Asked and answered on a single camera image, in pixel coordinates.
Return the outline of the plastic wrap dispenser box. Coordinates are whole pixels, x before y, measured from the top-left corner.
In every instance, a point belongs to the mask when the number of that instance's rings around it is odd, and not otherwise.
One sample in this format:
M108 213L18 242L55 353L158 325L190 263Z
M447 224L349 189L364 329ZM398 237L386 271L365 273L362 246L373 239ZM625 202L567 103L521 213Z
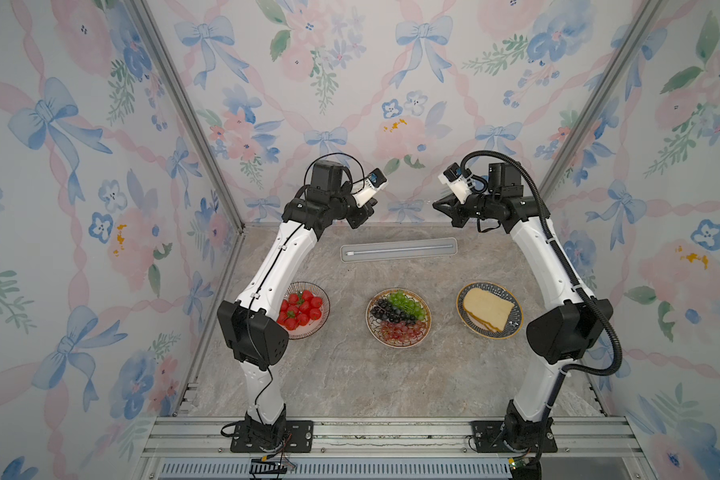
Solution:
M458 242L453 237L351 244L340 248L341 260L345 263L452 256L457 253Z

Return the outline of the glass plate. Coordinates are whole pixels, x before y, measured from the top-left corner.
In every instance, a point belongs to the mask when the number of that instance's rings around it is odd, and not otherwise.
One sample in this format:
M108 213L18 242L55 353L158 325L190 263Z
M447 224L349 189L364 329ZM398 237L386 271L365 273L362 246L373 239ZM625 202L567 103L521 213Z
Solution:
M327 293L314 283L298 281L287 288L275 320L291 340L299 340L319 331L329 314Z

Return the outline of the patterned fruit plate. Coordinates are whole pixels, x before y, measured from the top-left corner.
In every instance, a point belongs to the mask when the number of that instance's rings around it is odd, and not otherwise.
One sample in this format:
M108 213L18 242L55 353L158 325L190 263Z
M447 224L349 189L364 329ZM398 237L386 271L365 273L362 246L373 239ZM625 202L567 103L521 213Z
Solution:
M370 300L366 324L382 344L404 349L420 344L429 335L432 316L421 296L407 289L387 289Z

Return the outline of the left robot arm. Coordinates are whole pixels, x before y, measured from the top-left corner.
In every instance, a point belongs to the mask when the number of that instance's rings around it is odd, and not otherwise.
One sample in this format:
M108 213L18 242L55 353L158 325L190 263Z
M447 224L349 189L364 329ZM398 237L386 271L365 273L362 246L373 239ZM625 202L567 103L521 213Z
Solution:
M277 365L288 331L278 324L282 301L297 270L324 231L344 220L356 229L374 212L376 194L387 184L380 169L354 179L326 154L308 168L309 181L284 208L277 236L257 273L217 318L225 344L242 368L248 406L242 420L225 426L234 453L274 454L287 445L287 407Z

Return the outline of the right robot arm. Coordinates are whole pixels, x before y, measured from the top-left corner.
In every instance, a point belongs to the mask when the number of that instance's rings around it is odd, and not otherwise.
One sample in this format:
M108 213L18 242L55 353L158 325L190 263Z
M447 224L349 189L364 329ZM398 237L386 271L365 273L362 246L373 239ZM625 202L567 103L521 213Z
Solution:
M567 374L578 370L609 376L620 368L620 352L600 370L579 362L601 334L615 335L609 323L613 308L608 300L596 298L575 271L538 189L524 194L523 188L533 182L517 162L496 155L486 178L474 175L465 162L452 164L439 180L450 193L434 202L434 209L457 228L470 220L497 221L524 254L541 289L546 311L526 327L534 358L520 391L509 402L497 433L474 433L490 446L539 452L550 437L552 407Z

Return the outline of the green grapes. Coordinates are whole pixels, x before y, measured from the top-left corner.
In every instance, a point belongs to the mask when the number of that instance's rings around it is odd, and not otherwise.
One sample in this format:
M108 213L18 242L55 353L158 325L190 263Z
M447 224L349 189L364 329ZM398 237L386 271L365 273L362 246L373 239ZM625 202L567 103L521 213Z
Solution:
M387 300L401 312L412 316L417 321L425 321L427 313L424 304L404 290L396 290L387 296Z

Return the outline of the bread slices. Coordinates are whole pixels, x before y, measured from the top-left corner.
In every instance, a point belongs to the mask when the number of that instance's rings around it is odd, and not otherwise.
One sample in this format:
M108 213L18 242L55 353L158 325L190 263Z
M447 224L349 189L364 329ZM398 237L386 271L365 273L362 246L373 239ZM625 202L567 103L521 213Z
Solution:
M509 321L514 303L480 289L470 289L463 300L467 314L493 332L501 332Z

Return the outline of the black grapes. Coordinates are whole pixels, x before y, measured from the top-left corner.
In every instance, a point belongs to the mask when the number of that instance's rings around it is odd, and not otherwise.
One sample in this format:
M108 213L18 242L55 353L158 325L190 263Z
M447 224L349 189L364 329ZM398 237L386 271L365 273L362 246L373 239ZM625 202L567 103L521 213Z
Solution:
M405 325L412 326L417 321L412 316L408 316L406 313L401 312L398 308L394 307L387 298L377 300L371 307L371 314L376 319L386 321L391 324L403 323Z

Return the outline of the red strawberries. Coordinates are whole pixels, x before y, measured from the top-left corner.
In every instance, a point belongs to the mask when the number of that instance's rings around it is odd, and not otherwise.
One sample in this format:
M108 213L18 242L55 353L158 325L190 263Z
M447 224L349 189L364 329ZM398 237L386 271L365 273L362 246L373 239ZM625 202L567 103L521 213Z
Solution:
M319 329L328 317L328 300L316 287L296 289L281 301L276 322L290 334Z

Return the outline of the red grapes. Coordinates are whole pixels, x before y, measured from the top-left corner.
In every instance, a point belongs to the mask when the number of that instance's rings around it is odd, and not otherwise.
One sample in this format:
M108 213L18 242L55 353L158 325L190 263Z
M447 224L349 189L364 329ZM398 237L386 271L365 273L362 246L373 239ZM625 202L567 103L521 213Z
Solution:
M381 340L395 347L406 347L420 342L427 334L426 322L390 323L383 322L380 329Z

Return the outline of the left aluminium corner post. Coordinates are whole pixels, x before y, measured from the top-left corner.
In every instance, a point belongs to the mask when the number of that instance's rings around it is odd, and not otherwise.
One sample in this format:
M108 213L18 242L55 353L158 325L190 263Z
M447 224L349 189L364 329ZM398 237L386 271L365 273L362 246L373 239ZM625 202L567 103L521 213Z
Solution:
M197 149L200 161L208 171L212 186L220 197L221 205L233 224L237 234L244 232L244 222L236 208L230 189L228 188L223 172L211 153L208 140L201 130L200 122L194 112L193 105L182 84L175 62L171 58L163 36L155 22L148 2L143 0L124 1L128 13L139 33L143 36L146 50L156 63L158 72L163 76L166 91L183 122L188 136Z

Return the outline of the aluminium corner post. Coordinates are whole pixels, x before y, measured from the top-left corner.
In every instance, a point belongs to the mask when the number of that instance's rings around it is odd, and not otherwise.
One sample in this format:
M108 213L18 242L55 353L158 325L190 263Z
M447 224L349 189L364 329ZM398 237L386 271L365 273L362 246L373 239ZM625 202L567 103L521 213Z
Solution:
M201 130L200 122L194 112L193 105L182 84L175 62L171 58L163 36L155 22L148 2L143 0L124 1L128 13L139 33L143 36L146 50L156 63L158 72L163 76L166 91L183 122L188 136L197 149L200 161L208 171L212 186L220 197L221 205L233 224L237 234L244 232L244 222L236 208L230 189L228 188L223 172L211 153L208 140Z
M637 4L637 11L622 37L622 44L615 49L609 62L602 72L602 79L595 85L590 97L580 111L569 138L558 150L558 155L551 164L543 181L539 184L541 198L551 206L551 196L558 182L563 177L568 165L573 160L590 128L597 121L601 111L610 101L616 84L629 70L633 59L637 56L641 45L656 22L656 17L665 6L665 1L648 0Z

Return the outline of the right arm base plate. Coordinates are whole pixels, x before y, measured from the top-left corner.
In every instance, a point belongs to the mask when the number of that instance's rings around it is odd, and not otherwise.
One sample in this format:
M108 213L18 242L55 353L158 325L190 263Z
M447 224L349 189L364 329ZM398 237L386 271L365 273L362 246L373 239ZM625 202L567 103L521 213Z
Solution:
M522 454L535 453L542 441L543 453L556 453L558 446L549 419L541 438L540 422L521 421L515 424L503 420L475 420L470 423L474 448L478 453Z

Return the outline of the right aluminium corner post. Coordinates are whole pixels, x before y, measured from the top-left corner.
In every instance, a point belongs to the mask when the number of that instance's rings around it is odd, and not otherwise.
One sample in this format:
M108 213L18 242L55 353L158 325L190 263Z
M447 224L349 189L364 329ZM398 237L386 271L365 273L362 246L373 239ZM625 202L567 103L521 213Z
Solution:
M602 79L595 85L590 97L580 111L569 138L558 150L558 155L551 164L543 181L539 184L541 198L551 206L551 196L558 182L563 177L568 165L573 160L590 128L597 121L601 111L610 101L616 84L629 70L633 59L637 56L641 45L656 22L656 17L665 6L665 1L648 0L637 4L637 11L622 37L622 44L615 49L609 62L602 72Z

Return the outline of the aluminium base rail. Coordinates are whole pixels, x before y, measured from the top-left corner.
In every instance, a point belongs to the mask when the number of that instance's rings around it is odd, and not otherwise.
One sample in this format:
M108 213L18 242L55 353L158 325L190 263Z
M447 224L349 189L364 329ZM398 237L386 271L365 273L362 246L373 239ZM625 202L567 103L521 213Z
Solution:
M482 451L482 438L459 418L322 418L306 439L270 459L234 453L221 417L155 423L135 479L654 479L622 417L568 417L553 423L555 451L526 473L511 454Z

